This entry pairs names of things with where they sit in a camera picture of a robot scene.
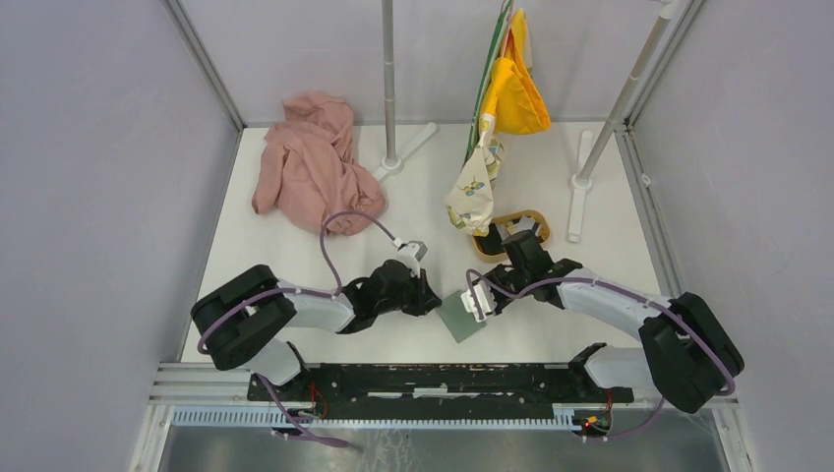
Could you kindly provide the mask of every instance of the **white bracket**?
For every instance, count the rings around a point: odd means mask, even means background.
[[[578,243],[582,239],[582,219],[585,216],[585,195],[591,191],[593,182],[591,179],[583,181],[579,178],[579,172],[585,166],[591,148],[594,145],[594,134],[590,131],[583,131],[579,140],[579,156],[576,162],[576,173],[570,177],[570,189],[573,192],[570,201],[570,217],[567,220],[567,240],[571,243]]]
[[[481,307],[481,312],[478,313],[478,308],[475,306],[475,297],[478,297],[478,305]],[[483,280],[479,280],[472,286],[472,290],[463,290],[460,294],[460,302],[463,308],[475,317],[475,321],[483,323],[487,320],[488,315],[493,315],[496,310],[496,301],[493,293]]]
[[[396,259],[411,269],[411,276],[420,278],[420,261],[426,255],[428,248],[420,241],[409,241],[401,244],[396,251]]]
[[[678,8],[678,0],[654,0],[661,4],[660,18],[671,20],[675,15],[675,10]]]
[[[396,162],[394,164],[389,165],[386,162],[386,158],[383,156],[383,159],[380,161],[380,167],[374,171],[374,178],[377,179],[378,182],[383,183],[388,176],[400,173],[403,165],[405,164],[405,160],[417,152],[417,149],[430,140],[437,132],[438,125],[435,123],[429,123],[426,125],[426,128],[423,128],[422,131],[414,135],[411,140],[405,144],[405,147],[396,154]]]

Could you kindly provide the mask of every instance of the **white metal pole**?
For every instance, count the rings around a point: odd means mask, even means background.
[[[590,155],[588,155],[587,162],[585,162],[585,165],[579,172],[578,180],[580,183],[585,183],[591,178],[591,172],[593,172],[594,166],[597,165],[597,161],[599,161],[599,157],[602,154],[605,145],[614,133],[614,126],[623,119],[623,111],[626,110],[626,105],[628,105],[631,95],[637,88],[640,76],[643,74],[643,71],[645,71],[646,65],[648,65],[649,60],[651,59],[652,54],[654,54],[654,51],[657,49],[658,44],[660,44],[660,39],[663,37],[663,31],[666,30],[666,26],[669,25],[672,14],[675,12],[674,0],[671,2],[661,0],[661,3],[664,3],[664,6],[660,11],[660,16],[658,16],[657,22],[654,24],[654,28],[649,33],[649,37],[646,39],[646,43],[643,45],[643,49],[640,51],[639,57],[637,57],[637,62],[634,63],[634,67],[631,69],[631,74],[628,76],[628,80],[625,81],[625,85],[620,91],[620,96],[617,98],[617,102],[614,104],[614,108],[608,116],[608,121],[605,122],[599,137],[597,137],[596,143],[594,143],[594,148],[591,150]]]
[[[588,192],[591,191],[593,183],[591,182],[591,172],[599,161],[605,145],[614,133],[614,126],[623,119],[623,113],[626,111],[626,106],[634,95],[637,89],[637,84],[640,82],[640,76],[646,69],[654,51],[657,49],[660,40],[663,37],[663,32],[669,25],[672,16],[675,14],[675,8],[678,0],[656,0],[663,6],[660,9],[657,21],[654,28],[649,33],[646,43],[643,44],[643,49],[637,57],[637,62],[631,68],[631,74],[628,75],[628,80],[625,81],[623,89],[620,91],[620,96],[617,97],[617,102],[614,103],[614,108],[608,116],[608,120],[602,127],[602,131],[597,137],[591,147],[593,135],[590,131],[582,133],[581,142],[579,144],[579,157],[576,165],[576,173],[570,177],[570,190],[572,197],[570,201],[570,216],[567,219],[567,240],[571,243],[578,243],[582,237],[582,220],[585,215],[585,198]]]
[[[395,166],[396,137],[393,91],[393,0],[383,0],[383,64],[386,80],[386,165]]]

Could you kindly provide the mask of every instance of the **metal frame edge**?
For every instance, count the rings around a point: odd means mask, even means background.
[[[226,116],[235,131],[240,133],[244,128],[246,128],[246,123],[243,121],[243,117],[240,115],[240,111],[237,109],[234,100],[232,100],[229,90],[220,78],[220,74],[211,62],[211,58],[206,52],[206,47],[200,40],[200,36],[197,34],[197,30],[194,28],[194,24],[191,22],[191,19],[188,17],[188,13],[185,11],[185,7],[182,5],[181,0],[162,0],[162,3],[171,15],[171,20],[180,31],[180,34],[185,40],[191,55],[194,57],[195,61],[197,61],[197,65],[200,67],[200,70],[203,71],[203,75],[206,78],[208,85],[220,100],[220,104],[223,106]]]
[[[168,430],[174,418],[174,407],[149,405],[145,410],[139,437],[128,465],[129,472],[156,472],[168,441]]]
[[[684,293],[678,265],[672,255],[667,232],[663,227],[649,186],[643,183],[643,165],[634,140],[633,130],[624,125],[615,129],[615,139],[623,159],[625,175],[631,194],[637,207],[637,216],[643,228],[643,235],[649,249],[649,257],[657,274],[660,291],[663,294],[677,297]]]
[[[629,124],[633,125],[640,118],[640,113],[642,113],[645,108],[646,102],[651,97],[658,81],[660,81],[660,78],[663,77],[669,63],[678,52],[681,42],[686,37],[689,27],[692,25],[692,22],[697,17],[704,3],[706,3],[706,0],[691,0],[691,2],[686,5],[686,10],[681,16],[681,20],[675,25],[672,35],[663,46],[663,52],[661,52],[654,66],[652,66],[652,70],[649,73],[645,85],[640,90],[637,100],[634,101],[634,104],[631,106],[631,110],[628,110],[626,113]]]
[[[718,437],[724,449],[727,464],[730,466],[730,472],[753,472],[752,459],[747,451],[744,435],[742,435],[739,412],[728,408],[717,408],[712,410],[712,416],[715,419]]]

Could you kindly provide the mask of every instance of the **white wall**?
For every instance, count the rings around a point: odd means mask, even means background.
[[[834,3],[707,1],[636,124],[685,288],[745,356],[762,471],[834,468]]]
[[[0,2],[0,470],[125,469],[233,144],[160,1]]]
[[[468,121],[500,0],[395,0],[398,121]],[[183,0],[244,119],[310,89],[383,120],[380,0]],[[608,116],[659,12],[647,0],[516,0],[554,120]]]

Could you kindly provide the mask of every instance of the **purple cable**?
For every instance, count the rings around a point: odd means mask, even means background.
[[[329,445],[330,447],[348,447],[350,442],[345,440],[340,440],[339,438],[323,438],[321,436],[316,436],[315,434],[311,433],[310,430],[301,426],[301,423],[298,422],[295,418],[293,418],[284,405],[281,403],[281,400],[278,399],[278,394],[275,392],[275,389],[272,388],[272,384],[267,380],[266,377],[262,376],[261,374],[255,374],[258,377],[258,380],[261,381],[261,384],[264,384],[264,388],[267,389],[267,393],[269,393],[269,397],[272,398],[272,401],[275,402],[278,409],[281,410],[281,413],[284,415],[292,426],[294,426],[298,431],[301,432],[304,436],[287,436],[286,438],[289,440],[296,440],[296,441],[314,441],[316,443],[321,443],[324,445]]]
[[[468,288],[469,293],[472,294],[472,299],[475,302],[475,309],[478,310],[478,315],[480,315],[482,318],[483,318],[483,315],[484,315],[484,311],[481,308],[480,302],[478,302],[478,297],[475,296],[475,287],[474,287],[474,284],[473,284],[473,281],[472,281],[472,275],[476,275],[479,279],[483,280],[492,289],[496,290],[497,292],[501,293],[502,295],[504,295],[504,296],[506,296],[510,299],[513,299],[513,300],[517,300],[519,298],[522,298],[523,296],[530,293],[532,290],[535,290],[535,289],[537,289],[539,287],[542,287],[542,286],[545,286],[545,285],[550,285],[552,283],[584,283],[584,284],[588,284],[588,285],[599,285],[600,287],[603,287],[605,289],[611,290],[612,292],[615,292],[615,293],[623,295],[627,298],[630,298],[631,300],[634,300],[637,303],[642,303],[643,305],[647,305],[647,306],[659,311],[660,313],[665,315],[667,318],[672,320],[676,325],[678,325],[678,327],[680,327],[689,336],[689,338],[692,339],[693,341],[695,341],[695,344],[697,344],[698,347],[700,347],[701,350],[703,350],[704,354],[706,354],[706,356],[709,358],[709,360],[713,364],[715,364],[715,367],[718,368],[718,370],[721,372],[721,375],[724,377],[724,380],[727,382],[727,389],[719,391],[717,393],[718,395],[727,396],[727,395],[730,395],[730,394],[732,394],[733,392],[736,391],[736,381],[735,381],[735,379],[733,379],[733,375],[730,374],[730,370],[727,369],[727,366],[725,366],[723,362],[721,362],[721,359],[719,359],[718,355],[715,353],[715,351],[713,351],[707,345],[706,341],[704,341],[703,338],[701,338],[701,336],[699,336],[698,333],[694,331],[694,329],[689,327],[689,325],[686,324],[684,322],[684,320],[681,319],[681,317],[679,317],[674,312],[672,312],[672,310],[669,310],[668,308],[664,307],[663,305],[660,305],[657,302],[653,302],[653,301],[649,300],[648,298],[646,298],[646,297],[644,297],[644,296],[642,296],[638,293],[634,293],[630,290],[626,290],[626,289],[624,289],[622,287],[619,287],[619,286],[617,286],[613,283],[606,282],[605,280],[596,280],[596,279],[588,278],[588,277],[553,277],[553,278],[547,278],[547,279],[540,280],[538,282],[532,283],[532,284],[524,287],[523,290],[521,290],[520,292],[518,292],[516,294],[516,293],[511,293],[507,290],[504,290],[502,287],[500,287],[498,284],[496,284],[492,280],[490,280],[488,278],[485,278],[482,273],[478,272],[474,268],[471,268],[471,269],[466,271],[466,287]],[[652,411],[651,415],[649,415],[648,419],[646,419],[646,421],[644,421],[640,426],[638,426],[634,429],[628,430],[628,431],[624,431],[622,433],[618,433],[618,434],[615,434],[615,435],[612,435],[612,436],[608,436],[607,438],[609,440],[615,440],[615,439],[618,439],[618,438],[625,438],[627,436],[631,436],[634,433],[637,433],[639,431],[642,431],[642,430],[646,429],[649,425],[654,423],[655,419],[657,419],[658,415],[660,414],[660,410],[663,408],[663,405],[664,405],[665,402],[666,402],[666,399],[661,398],[660,402],[658,402],[657,406]]]
[[[338,274],[338,271],[336,270],[335,265],[333,265],[333,262],[330,260],[330,257],[328,256],[328,250],[325,249],[325,235],[328,232],[328,225],[333,220],[335,220],[336,218],[339,218],[340,216],[345,216],[345,215],[348,215],[348,214],[355,214],[357,216],[362,216],[364,218],[367,218],[367,219],[371,220],[372,223],[376,224],[380,229],[383,230],[384,233],[386,233],[386,236],[388,236],[388,238],[391,241],[396,239],[394,237],[394,235],[388,230],[388,228],[386,228],[382,223],[380,223],[376,218],[372,217],[370,214],[363,213],[362,211],[359,211],[359,210],[356,210],[356,209],[348,209],[348,210],[345,210],[345,211],[340,211],[338,213],[332,214],[328,219],[325,220],[324,223],[322,223],[322,230],[319,232],[319,246],[322,248],[322,256],[325,257],[325,262],[328,263],[328,267],[330,267],[330,271],[333,272],[333,277],[335,277],[335,279],[336,279],[336,289],[332,293],[330,293],[330,292],[325,292],[325,291],[321,291],[321,290],[311,290],[309,288],[278,287],[278,288],[272,288],[270,290],[266,290],[266,291],[261,292],[257,295],[254,295],[254,296],[238,303],[237,305],[232,307],[231,310],[229,310],[228,312],[223,314],[222,317],[218,318],[216,322],[212,323],[211,326],[209,326],[208,329],[206,329],[206,332],[204,332],[203,335],[200,336],[200,340],[197,341],[197,351],[200,352],[201,354],[209,354],[209,351],[206,349],[206,341],[211,337],[212,334],[214,334],[217,331],[217,329],[221,325],[226,323],[230,318],[232,318],[236,314],[240,313],[241,310],[244,310],[246,307],[249,307],[249,306],[251,306],[251,305],[253,305],[257,302],[260,302],[261,300],[264,300],[267,297],[272,297],[274,295],[278,295],[278,294],[281,294],[281,293],[298,293],[298,294],[303,294],[303,295],[312,295],[314,297],[332,299],[333,297],[336,297],[338,294],[340,294],[341,290],[343,288],[342,284],[341,284],[341,277],[339,277],[339,274]],[[261,374],[256,374],[256,376],[258,376],[258,379],[264,384],[264,387],[267,389],[267,392],[269,393],[269,396],[272,398],[272,401],[275,402],[275,405],[278,406],[278,409],[281,410],[281,413],[283,413],[283,415],[287,418],[287,420],[290,423],[292,423],[292,425],[295,426],[298,429],[298,431],[300,431],[304,435],[304,436],[292,436],[292,437],[288,437],[288,438],[291,438],[293,440],[299,440],[299,441],[314,441],[316,443],[322,443],[324,445],[329,445],[331,447],[348,447],[349,446],[349,443],[347,441],[339,440],[339,439],[336,439],[336,438],[322,438],[322,437],[314,435],[313,433],[310,433],[309,430],[307,430],[306,428],[301,426],[301,424],[298,422],[298,420],[296,420],[295,418],[290,416],[290,414],[287,412],[286,408],[284,408],[284,405],[278,399],[278,394],[275,392],[274,388],[272,388],[272,384],[269,383],[267,378],[265,378]]]
[[[376,224],[380,229],[386,233],[386,236],[393,241],[396,239],[388,228],[386,228],[382,223],[380,223],[376,218],[372,217],[368,213],[363,213],[358,209],[346,209],[345,211],[340,211],[338,213],[332,214],[328,219],[322,223],[322,230],[319,231],[319,247],[322,248],[322,256],[325,257],[325,262],[328,263],[328,267],[330,267],[330,271],[333,272],[333,277],[336,279],[336,289],[333,291],[333,295],[338,295],[341,293],[341,289],[343,288],[341,285],[341,277],[338,275],[338,271],[336,270],[335,265],[333,265],[333,261],[330,260],[330,256],[328,256],[328,250],[325,249],[325,235],[328,234],[328,225],[335,219],[339,218],[340,216],[346,216],[348,214],[355,214],[357,216],[362,216],[365,219],[370,220],[372,223]]]

